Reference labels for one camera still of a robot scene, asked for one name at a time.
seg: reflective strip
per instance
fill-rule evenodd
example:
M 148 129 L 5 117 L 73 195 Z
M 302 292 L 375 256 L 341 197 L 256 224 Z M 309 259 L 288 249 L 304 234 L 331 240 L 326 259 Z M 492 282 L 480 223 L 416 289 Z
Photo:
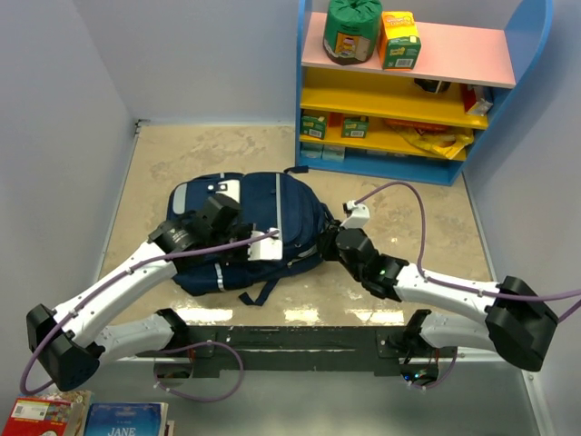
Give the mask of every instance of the reflective strip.
M 173 192 L 173 213 L 181 215 L 185 213 L 185 192 L 188 189 L 187 183 L 182 183 Z
M 218 289 L 222 292 L 226 292 L 224 288 L 224 276 L 222 275 L 222 268 L 219 263 L 214 264 L 214 268 L 216 269 L 216 278 L 218 279 Z
M 278 238 L 282 241 L 282 199 L 281 175 L 276 174 L 276 228 L 279 229 Z

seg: book cover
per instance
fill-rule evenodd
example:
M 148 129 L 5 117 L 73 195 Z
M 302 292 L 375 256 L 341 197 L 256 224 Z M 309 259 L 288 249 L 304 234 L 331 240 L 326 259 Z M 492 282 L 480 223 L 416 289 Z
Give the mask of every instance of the book cover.
M 174 421 L 167 421 L 165 424 L 165 436 L 173 436 L 173 429 L 175 428 Z
M 16 400 L 2 436 L 74 436 L 83 405 L 22 397 Z
M 166 416 L 165 403 L 95 403 L 84 436 L 164 436 Z
M 93 393 L 91 391 L 69 391 L 69 392 L 50 392 L 35 395 L 35 398 L 49 401 L 67 401 L 70 403 L 78 402 L 83 406 L 81 410 L 81 417 L 77 421 L 76 430 L 74 436 L 84 435 L 84 425 L 86 423 L 87 414 L 89 412 L 89 406 L 93 402 Z

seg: blue shelf frame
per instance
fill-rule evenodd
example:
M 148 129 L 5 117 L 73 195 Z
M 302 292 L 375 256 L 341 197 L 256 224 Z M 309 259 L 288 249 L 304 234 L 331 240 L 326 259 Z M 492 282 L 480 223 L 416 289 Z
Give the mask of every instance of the blue shelf frame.
M 487 144 L 495 141 L 495 132 L 500 118 L 509 107 L 537 66 L 538 59 L 545 49 L 553 21 L 553 0 L 523 0 L 508 21 L 505 28 L 508 51 L 515 73 L 517 85 L 513 89 L 494 88 L 495 105 L 488 114 L 488 129 L 475 132 L 475 142 L 468 149 L 465 162 L 427 159 L 421 157 L 367 156 L 361 150 L 347 149 L 343 162 L 310 159 L 300 156 L 300 97 L 307 67 L 301 65 L 307 30 L 309 29 L 312 0 L 300 0 L 299 24 L 297 33 L 297 80 L 295 111 L 295 163 L 308 165 L 317 170 L 339 173 L 354 173 L 406 180 L 411 182 L 432 183 L 450 186 L 464 171 L 467 164 L 485 153 Z

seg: green canister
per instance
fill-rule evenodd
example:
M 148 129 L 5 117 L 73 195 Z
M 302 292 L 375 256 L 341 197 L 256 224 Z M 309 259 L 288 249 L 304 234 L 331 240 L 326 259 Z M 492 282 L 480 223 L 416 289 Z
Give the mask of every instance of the green canister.
M 381 27 L 380 0 L 330 0 L 323 47 L 333 62 L 360 64 L 371 58 Z

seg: tiled floor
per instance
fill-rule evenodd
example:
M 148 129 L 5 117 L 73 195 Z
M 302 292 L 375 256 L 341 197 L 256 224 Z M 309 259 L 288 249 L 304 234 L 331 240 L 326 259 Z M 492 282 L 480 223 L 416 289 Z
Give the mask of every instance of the tiled floor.
M 127 259 L 163 221 L 170 191 L 205 173 L 281 171 L 293 166 L 294 129 L 287 126 L 145 126 L 141 130 L 103 273 Z M 361 197 L 385 179 L 311 171 L 297 175 L 340 218 L 341 205 Z M 485 256 L 462 179 L 452 187 L 416 184 L 428 215 L 424 267 L 487 280 Z M 404 187 L 383 191 L 367 202 L 365 230 L 384 253 L 415 262 L 420 239 L 419 209 Z M 260 290 L 251 288 L 251 296 Z M 168 281 L 149 291 L 116 322 L 144 318 L 172 307 L 185 321 L 235 325 L 400 325 L 416 304 L 381 301 L 369 295 L 338 263 L 325 263 L 279 282 L 267 303 L 244 306 L 241 292 L 193 298 Z

